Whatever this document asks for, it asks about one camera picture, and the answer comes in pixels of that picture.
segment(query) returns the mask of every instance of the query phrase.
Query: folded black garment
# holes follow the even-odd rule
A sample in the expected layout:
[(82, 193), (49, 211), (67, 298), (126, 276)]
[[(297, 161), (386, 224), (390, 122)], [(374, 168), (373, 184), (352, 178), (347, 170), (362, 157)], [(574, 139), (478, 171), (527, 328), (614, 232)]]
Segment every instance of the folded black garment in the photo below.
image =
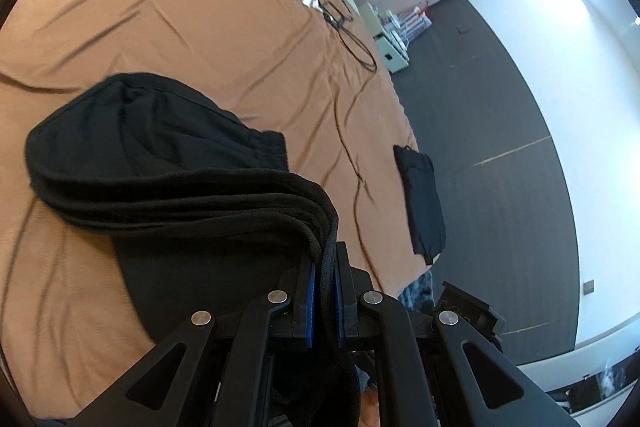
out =
[[(176, 80), (117, 74), (35, 127), (25, 156), (43, 201), (71, 225), (111, 236), (156, 342), (194, 311), (241, 310), (309, 255), (320, 323), (337, 346), (338, 217), (319, 185), (287, 172), (282, 134), (247, 128)], [(323, 357), (316, 365), (334, 374), (348, 365), (335, 350)], [(352, 414), (325, 414), (351, 425), (359, 404), (354, 366), (341, 375), (353, 388), (341, 406)]]
[(414, 253), (423, 256), (428, 265), (433, 264), (447, 240), (433, 163), (426, 154), (399, 145), (394, 145), (394, 156), (404, 187)]

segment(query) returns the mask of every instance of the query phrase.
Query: bed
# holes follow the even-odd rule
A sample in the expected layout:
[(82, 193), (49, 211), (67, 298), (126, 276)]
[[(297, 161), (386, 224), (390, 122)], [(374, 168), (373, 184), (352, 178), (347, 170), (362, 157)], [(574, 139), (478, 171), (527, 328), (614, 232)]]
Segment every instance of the bed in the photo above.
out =
[[(38, 201), (23, 161), (27, 133), (109, 74), (176, 78), (282, 132), (290, 170), (332, 198), (351, 264), (390, 295), (425, 272), (392, 151), (415, 138), (388, 73), (301, 1), (18, 1), (0, 31), (0, 342), (32, 415), (73, 417), (152, 347), (109, 238)], [(376, 53), (357, 15), (352, 30)]]

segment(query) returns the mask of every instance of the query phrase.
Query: metal screw cap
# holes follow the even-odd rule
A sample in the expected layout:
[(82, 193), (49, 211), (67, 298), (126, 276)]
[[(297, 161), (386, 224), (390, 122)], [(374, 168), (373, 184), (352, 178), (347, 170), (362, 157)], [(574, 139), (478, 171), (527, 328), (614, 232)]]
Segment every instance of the metal screw cap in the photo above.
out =
[(444, 310), (443, 312), (440, 312), (438, 318), (440, 319), (440, 322), (446, 326), (453, 326), (454, 324), (458, 323), (458, 314), (450, 310)]
[(287, 295), (286, 291), (274, 290), (272, 292), (269, 292), (269, 295), (267, 295), (267, 298), (269, 299), (269, 302), (273, 304), (282, 304), (284, 301), (287, 300), (287, 298), (289, 298), (289, 296)]
[(196, 326), (204, 326), (211, 322), (211, 314), (206, 311), (195, 312), (191, 315), (191, 322)]
[(362, 296), (362, 299), (367, 304), (380, 304), (380, 302), (382, 302), (382, 293), (376, 291), (366, 292)]

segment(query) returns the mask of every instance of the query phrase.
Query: dark gray floor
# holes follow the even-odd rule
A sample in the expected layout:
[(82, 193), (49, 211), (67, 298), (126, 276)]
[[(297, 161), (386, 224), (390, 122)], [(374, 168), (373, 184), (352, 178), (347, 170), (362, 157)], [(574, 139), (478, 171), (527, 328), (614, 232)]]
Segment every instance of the dark gray floor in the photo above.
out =
[(553, 140), (520, 71), (467, 0), (433, 7), (433, 26), (393, 75), (421, 152), (433, 160), (447, 248), (433, 267), (506, 320), (517, 364), (574, 349), (578, 250)]

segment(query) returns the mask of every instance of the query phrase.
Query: black fabric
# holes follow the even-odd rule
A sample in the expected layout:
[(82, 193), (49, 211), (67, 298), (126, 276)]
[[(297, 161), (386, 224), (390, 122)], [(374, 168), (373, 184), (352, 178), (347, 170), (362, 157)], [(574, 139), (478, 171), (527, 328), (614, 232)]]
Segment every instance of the black fabric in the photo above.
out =
[(433, 163), (426, 154), (394, 145), (396, 165), (402, 178), (409, 232), (414, 253), (427, 264), (444, 250), (447, 233), (436, 190)]
[(60, 427), (68, 423), (68, 420), (42, 420), (33, 416), (31, 419), (36, 424), (36, 427)]
[(286, 171), (281, 134), (245, 127), (176, 80), (118, 74), (35, 127), (25, 156), (43, 201), (66, 222), (111, 235), (156, 342), (194, 311), (241, 310), (311, 256), (328, 347), (315, 354), (323, 371), (298, 381), (338, 375), (326, 394), (345, 391), (345, 408), (310, 391), (295, 401), (294, 425), (356, 425), (357, 377), (335, 335), (338, 217), (319, 185)]

